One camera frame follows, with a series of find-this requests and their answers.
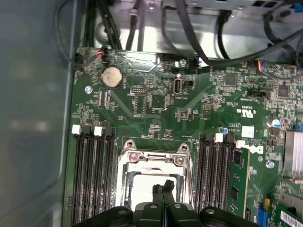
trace black cable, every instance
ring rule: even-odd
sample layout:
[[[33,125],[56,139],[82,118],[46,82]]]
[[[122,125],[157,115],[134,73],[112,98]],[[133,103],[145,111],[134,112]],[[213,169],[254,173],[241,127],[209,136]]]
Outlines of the black cable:
[[[299,69],[303,69],[303,35],[299,39],[298,45],[296,47],[295,63]]]
[[[72,1],[72,0],[65,0],[63,1],[55,10],[55,15],[54,15],[54,18],[53,18],[53,24],[55,26],[55,32],[56,32],[56,38],[57,38],[57,43],[58,43],[58,46],[60,48],[60,51],[63,55],[63,57],[74,67],[82,70],[83,68],[89,66],[96,58],[97,56],[92,56],[91,58],[89,58],[85,63],[83,64],[78,64],[77,62],[75,62],[75,60],[73,59],[70,59],[68,54],[66,53],[66,50],[63,46],[63,43],[62,43],[62,39],[61,39],[61,34],[60,34],[60,29],[59,29],[59,15],[60,15],[60,11],[61,9],[69,2],[69,1]]]
[[[197,52],[197,54],[199,55],[199,57],[209,66],[213,66],[213,67],[224,67],[224,66],[231,66],[234,64],[238,64],[240,62],[244,62],[244,61],[249,61],[249,60],[253,60],[255,58],[259,58],[261,56],[264,56],[266,54],[269,54],[277,49],[279,49],[281,46],[283,46],[285,43],[288,43],[289,41],[295,39],[296,37],[303,35],[303,29],[291,34],[290,36],[288,36],[287,38],[285,38],[284,40],[278,42],[275,45],[272,45],[271,47],[268,47],[262,51],[258,51],[256,53],[247,55],[247,56],[243,56],[240,58],[235,58],[235,59],[230,59],[230,60],[210,60],[204,53],[204,51],[202,50],[200,43],[196,37],[196,34],[194,32],[194,29],[190,23],[187,11],[186,11],[186,5],[184,3],[184,0],[175,0],[175,4],[177,7],[177,12],[179,15],[179,18],[181,20],[182,26],[184,28],[185,34],[187,36],[188,41],[190,42],[191,46],[193,47],[193,49]]]
[[[137,0],[134,4],[133,9],[138,10],[141,5],[142,0]],[[138,16],[137,15],[131,15],[131,24],[129,28],[129,35],[126,42],[126,50],[129,51],[132,49],[133,41],[134,41],[134,34],[137,30],[137,23],[138,23]]]
[[[228,21],[231,14],[232,12],[230,10],[220,10],[220,14],[215,24],[215,34],[217,34],[218,47],[224,59],[230,59],[230,57],[228,56],[223,44],[223,26]]]
[[[101,8],[103,8],[103,11],[105,13],[105,17],[107,18],[107,21],[108,21],[108,25],[111,28],[110,31],[111,31],[113,39],[116,43],[116,49],[122,50],[122,45],[121,45],[121,42],[120,42],[118,29],[117,29],[117,26],[115,24],[114,18],[112,16],[111,12],[109,11],[107,3],[105,3],[103,0],[97,0],[97,1],[99,1]]]
[[[93,47],[95,38],[96,0],[92,0],[90,16],[91,22],[89,24],[89,46]]]
[[[113,35],[112,35],[112,30],[108,24],[108,21],[107,21],[107,17],[106,17],[106,13],[102,7],[102,4],[100,3],[100,1],[102,0],[96,0],[96,6],[99,10],[99,13],[102,17],[102,21],[103,21],[103,24],[104,24],[104,27],[105,27],[105,31],[107,33],[107,37],[108,37],[108,40],[109,40],[109,45],[113,48],[113,49],[118,49],[118,47],[116,46],[116,43],[113,39]]]
[[[269,11],[268,13],[266,13],[264,15],[264,18],[263,18],[263,27],[264,27],[264,31],[265,31],[265,34],[267,36],[267,38],[274,44],[278,43],[281,41],[281,39],[275,34],[275,32],[273,31],[273,29],[271,28],[270,26],[270,19],[273,15],[273,12],[283,6],[285,6],[287,4],[283,3],[281,4],[280,6],[278,6],[277,8]],[[296,59],[296,51],[295,49],[289,45],[289,44],[284,44],[283,46],[281,46],[283,49],[285,49],[289,56],[291,57],[293,63],[295,63],[295,59]]]
[[[167,10],[172,10],[172,11],[176,11],[177,9],[171,6],[165,6],[162,9],[162,15],[161,15],[161,33],[162,33],[162,37],[164,39],[164,42],[166,43],[166,45],[175,53],[178,54],[180,56],[184,56],[186,58],[192,59],[192,56],[186,56],[182,51],[178,50],[174,44],[172,44],[172,42],[170,41],[170,39],[168,38],[167,34],[166,34],[166,30],[165,30],[165,25],[166,25],[166,11]]]
[[[88,0],[86,6],[86,18],[85,18],[85,27],[84,27],[84,37],[83,37],[83,46],[89,46],[89,25],[91,23],[91,4],[94,0]]]

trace chip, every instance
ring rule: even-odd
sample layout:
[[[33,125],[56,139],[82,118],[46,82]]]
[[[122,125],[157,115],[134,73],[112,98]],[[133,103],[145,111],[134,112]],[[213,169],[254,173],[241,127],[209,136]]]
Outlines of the chip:
[[[212,105],[210,103],[205,103],[204,104],[204,109],[205,110],[212,110]]]
[[[241,155],[242,155],[241,152],[235,150],[235,151],[233,152],[232,161],[233,161],[234,163],[240,165],[240,164],[241,164]]]
[[[236,189],[235,187],[232,187],[231,197],[232,197],[234,200],[238,201],[239,190]]]
[[[234,74],[228,74],[225,76],[225,85],[228,86],[236,86],[237,84],[237,77]]]
[[[289,93],[289,86],[286,85],[280,85],[279,89],[278,89],[278,96],[279,97],[288,97],[288,93]]]

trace capacitor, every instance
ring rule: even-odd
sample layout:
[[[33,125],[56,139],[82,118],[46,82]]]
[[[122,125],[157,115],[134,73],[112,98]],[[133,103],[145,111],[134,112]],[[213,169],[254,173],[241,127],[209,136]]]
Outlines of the capacitor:
[[[222,133],[223,135],[227,135],[228,134],[228,128],[220,127],[219,132]]]
[[[267,121],[267,126],[269,128],[279,128],[280,127],[280,121],[278,119],[269,118]]]
[[[268,169],[273,169],[273,168],[275,167],[275,163],[274,163],[272,160],[268,160],[268,161],[266,162],[266,167],[267,167]]]

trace heatsink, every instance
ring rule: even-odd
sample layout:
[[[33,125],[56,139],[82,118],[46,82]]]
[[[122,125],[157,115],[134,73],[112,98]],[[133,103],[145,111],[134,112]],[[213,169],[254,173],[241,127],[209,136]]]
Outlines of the heatsink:
[[[303,175],[303,132],[286,133],[284,171],[293,175]]]

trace integrated circuit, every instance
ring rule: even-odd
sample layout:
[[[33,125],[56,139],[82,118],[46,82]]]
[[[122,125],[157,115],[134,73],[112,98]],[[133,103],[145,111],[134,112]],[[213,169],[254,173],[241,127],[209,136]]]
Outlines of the integrated circuit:
[[[280,85],[278,88],[278,96],[282,98],[287,98],[289,94],[289,86]]]
[[[234,200],[238,201],[239,190],[236,189],[235,187],[232,187],[232,189],[231,189],[231,197],[232,197]]]
[[[233,158],[232,158],[232,161],[234,163],[236,163],[237,165],[240,165],[241,164],[241,155],[242,153],[237,151],[237,150],[234,150],[233,151]]]
[[[237,84],[237,76],[235,74],[225,75],[225,85],[236,86],[236,84]]]

